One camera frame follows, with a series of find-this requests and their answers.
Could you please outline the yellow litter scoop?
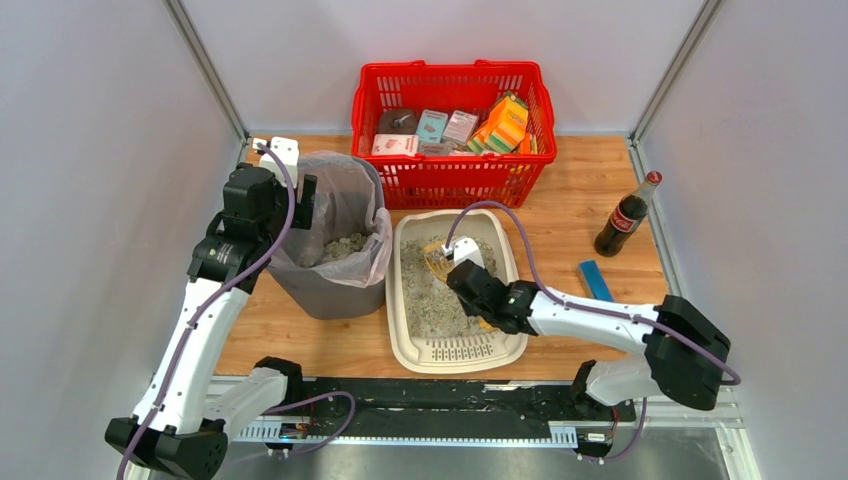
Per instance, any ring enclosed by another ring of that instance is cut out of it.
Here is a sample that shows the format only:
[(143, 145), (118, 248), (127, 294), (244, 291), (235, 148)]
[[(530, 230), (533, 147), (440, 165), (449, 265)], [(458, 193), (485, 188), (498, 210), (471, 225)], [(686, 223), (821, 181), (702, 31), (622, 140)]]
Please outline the yellow litter scoop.
[(424, 261), (433, 275), (442, 283), (455, 268), (453, 249), (444, 241), (433, 242), (422, 249)]

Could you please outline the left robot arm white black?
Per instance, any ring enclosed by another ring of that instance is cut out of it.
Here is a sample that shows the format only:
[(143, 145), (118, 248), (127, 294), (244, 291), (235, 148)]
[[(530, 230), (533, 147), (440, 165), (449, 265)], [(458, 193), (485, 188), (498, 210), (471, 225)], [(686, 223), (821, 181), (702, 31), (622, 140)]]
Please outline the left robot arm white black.
[(266, 356), (217, 400), (207, 390), (230, 330), (260, 273), (290, 229), (312, 225), (317, 178), (301, 182), (239, 164), (223, 187), (223, 207), (194, 247), (184, 301), (166, 352), (128, 417), (110, 420), (108, 445), (129, 466), (182, 479), (211, 479), (230, 442), (258, 416), (304, 398), (299, 364)]

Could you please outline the beige litter box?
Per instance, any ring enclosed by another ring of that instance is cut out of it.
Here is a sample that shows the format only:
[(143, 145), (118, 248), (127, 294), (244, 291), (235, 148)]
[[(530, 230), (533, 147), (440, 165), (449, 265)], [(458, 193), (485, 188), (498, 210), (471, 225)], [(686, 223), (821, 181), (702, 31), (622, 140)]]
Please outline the beige litter box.
[(508, 365), (524, 353), (528, 337), (497, 329), (470, 337), (424, 339), (411, 337), (405, 317), (401, 282), (401, 243), (422, 237), (448, 234), (458, 211), (436, 210), (408, 215), (394, 232), (393, 257), (386, 275), (386, 307), (391, 348), (406, 369), (422, 374), (456, 375)]

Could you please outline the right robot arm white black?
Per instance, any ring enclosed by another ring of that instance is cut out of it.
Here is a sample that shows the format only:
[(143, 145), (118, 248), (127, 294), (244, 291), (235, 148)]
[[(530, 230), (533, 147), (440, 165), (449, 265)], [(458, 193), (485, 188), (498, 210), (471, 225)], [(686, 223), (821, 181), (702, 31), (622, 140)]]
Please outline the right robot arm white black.
[(615, 361), (586, 361), (575, 376), (575, 395), (603, 406), (664, 395), (710, 411), (722, 386), (741, 381), (727, 364), (730, 339), (680, 296), (658, 305), (584, 298), (530, 281), (505, 284), (470, 260), (446, 283), (467, 314), (503, 333), (573, 337), (625, 352)]

